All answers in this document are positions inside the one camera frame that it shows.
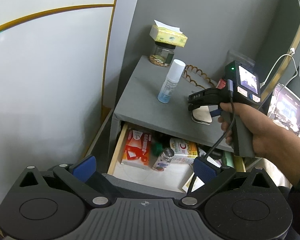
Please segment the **person right hand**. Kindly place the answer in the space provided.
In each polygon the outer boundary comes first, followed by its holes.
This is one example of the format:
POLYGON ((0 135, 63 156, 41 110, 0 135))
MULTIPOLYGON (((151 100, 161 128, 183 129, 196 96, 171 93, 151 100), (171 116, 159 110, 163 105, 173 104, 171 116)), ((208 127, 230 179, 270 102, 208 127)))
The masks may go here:
POLYGON ((293 186, 300 181, 300 137, 277 126, 265 114, 242 103, 221 103, 221 109, 235 112, 253 134, 255 155, 272 162, 293 186))

